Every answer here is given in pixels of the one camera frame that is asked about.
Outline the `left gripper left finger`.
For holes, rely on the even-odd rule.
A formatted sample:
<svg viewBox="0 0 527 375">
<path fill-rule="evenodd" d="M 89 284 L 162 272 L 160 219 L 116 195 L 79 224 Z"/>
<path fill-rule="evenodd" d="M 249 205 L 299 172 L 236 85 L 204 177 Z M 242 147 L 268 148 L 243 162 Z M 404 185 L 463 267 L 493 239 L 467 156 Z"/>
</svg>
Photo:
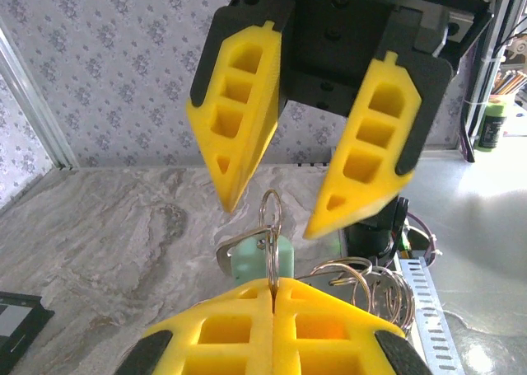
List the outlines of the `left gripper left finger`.
<svg viewBox="0 0 527 375">
<path fill-rule="evenodd" d="M 272 299 L 256 279 L 151 326 L 118 374 L 270 374 Z"/>
</svg>

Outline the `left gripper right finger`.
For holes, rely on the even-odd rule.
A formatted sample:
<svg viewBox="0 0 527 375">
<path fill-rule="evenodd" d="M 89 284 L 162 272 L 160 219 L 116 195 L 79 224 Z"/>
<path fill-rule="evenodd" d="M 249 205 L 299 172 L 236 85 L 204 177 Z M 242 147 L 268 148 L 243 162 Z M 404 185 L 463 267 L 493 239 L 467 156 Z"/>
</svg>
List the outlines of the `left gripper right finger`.
<svg viewBox="0 0 527 375">
<path fill-rule="evenodd" d="M 430 374 L 396 325 L 282 278 L 273 325 L 275 374 Z"/>
</svg>

